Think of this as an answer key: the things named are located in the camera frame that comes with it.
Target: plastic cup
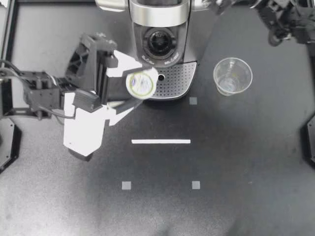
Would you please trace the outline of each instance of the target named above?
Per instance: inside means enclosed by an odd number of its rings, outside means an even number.
[[[239,58],[225,58],[216,65],[213,78],[219,93],[231,96],[249,88],[252,83],[252,70]]]

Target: coffee maker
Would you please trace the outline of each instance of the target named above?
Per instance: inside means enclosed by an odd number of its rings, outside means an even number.
[[[153,100],[184,96],[195,77],[217,15],[207,0],[95,0],[116,12],[114,31],[124,39],[121,51],[158,72]],[[130,32],[131,37],[123,36]]]

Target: black mat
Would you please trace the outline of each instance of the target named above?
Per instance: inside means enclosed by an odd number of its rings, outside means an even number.
[[[93,6],[22,6],[13,62],[62,75],[79,35],[106,28],[104,18]],[[248,62],[253,83],[223,97],[212,73],[229,56]],[[270,47],[256,13],[235,7],[217,23],[187,97],[147,102],[107,128],[91,162],[71,157],[55,119],[15,119],[22,146],[0,175],[0,235],[313,236],[315,170],[300,128],[314,111],[306,47]],[[131,144],[149,138],[192,143]]]

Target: wire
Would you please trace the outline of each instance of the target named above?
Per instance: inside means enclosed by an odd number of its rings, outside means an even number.
[[[60,120],[60,117],[58,117],[58,116],[55,116],[55,117],[56,117],[57,122],[58,122],[60,125],[64,125],[64,123]]]
[[[13,63],[9,62],[8,60],[2,60],[0,59],[0,64],[6,64],[11,67],[16,73],[22,74],[22,71],[20,71]]]
[[[39,109],[41,109],[41,110],[43,110],[43,111],[45,111],[47,113],[50,113],[50,114],[52,114],[54,116],[57,116],[57,117],[61,117],[61,118],[65,118],[65,119],[75,119],[75,111],[74,111],[73,116],[69,117],[69,116],[65,116],[63,114],[60,114],[58,112],[54,112],[52,110],[49,110],[48,108],[40,106],[40,105],[38,107],[39,107]]]

